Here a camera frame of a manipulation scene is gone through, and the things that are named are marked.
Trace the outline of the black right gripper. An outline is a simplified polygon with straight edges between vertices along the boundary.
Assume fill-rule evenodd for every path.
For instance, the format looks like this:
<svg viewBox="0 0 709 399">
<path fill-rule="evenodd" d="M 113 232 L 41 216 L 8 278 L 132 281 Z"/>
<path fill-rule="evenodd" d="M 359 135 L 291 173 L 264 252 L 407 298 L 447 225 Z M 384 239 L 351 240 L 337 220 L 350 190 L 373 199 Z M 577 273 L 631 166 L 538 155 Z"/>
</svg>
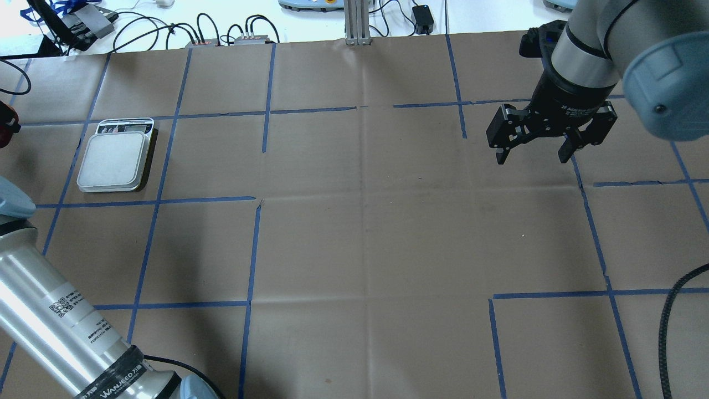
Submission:
<svg viewBox="0 0 709 399">
<path fill-rule="evenodd" d="M 545 71 L 525 107 L 502 104 L 486 129 L 496 162 L 503 166 L 514 147 L 537 138 L 565 137 L 558 150 L 561 163 L 583 146 L 602 144 L 618 119 L 608 101 L 613 89 L 615 84 L 585 88 Z"/>
</svg>

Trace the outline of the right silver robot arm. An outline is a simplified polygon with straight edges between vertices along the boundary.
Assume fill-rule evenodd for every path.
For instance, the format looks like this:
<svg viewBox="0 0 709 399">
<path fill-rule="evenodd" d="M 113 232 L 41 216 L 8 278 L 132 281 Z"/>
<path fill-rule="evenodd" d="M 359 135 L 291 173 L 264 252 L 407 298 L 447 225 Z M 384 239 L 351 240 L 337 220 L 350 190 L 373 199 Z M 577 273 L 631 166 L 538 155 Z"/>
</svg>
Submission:
<svg viewBox="0 0 709 399">
<path fill-rule="evenodd" d="M 578 1 L 566 21 L 530 28 L 519 54 L 543 72 L 529 104 L 501 105 L 486 129 L 503 165 L 514 147 L 563 137 L 560 162 L 605 141 L 618 83 L 645 129 L 667 141 L 707 136 L 706 1 Z"/>
</svg>

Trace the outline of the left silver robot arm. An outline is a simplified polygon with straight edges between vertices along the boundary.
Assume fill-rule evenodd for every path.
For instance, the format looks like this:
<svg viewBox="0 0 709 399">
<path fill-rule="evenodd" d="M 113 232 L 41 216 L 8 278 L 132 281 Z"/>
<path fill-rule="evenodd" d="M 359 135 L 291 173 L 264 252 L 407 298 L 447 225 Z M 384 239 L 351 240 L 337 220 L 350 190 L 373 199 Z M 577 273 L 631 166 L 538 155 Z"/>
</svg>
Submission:
<svg viewBox="0 0 709 399">
<path fill-rule="evenodd" d="M 2 179 L 2 329 L 73 398 L 222 398 L 192 369 L 158 371 L 39 252 L 36 207 Z"/>
</svg>

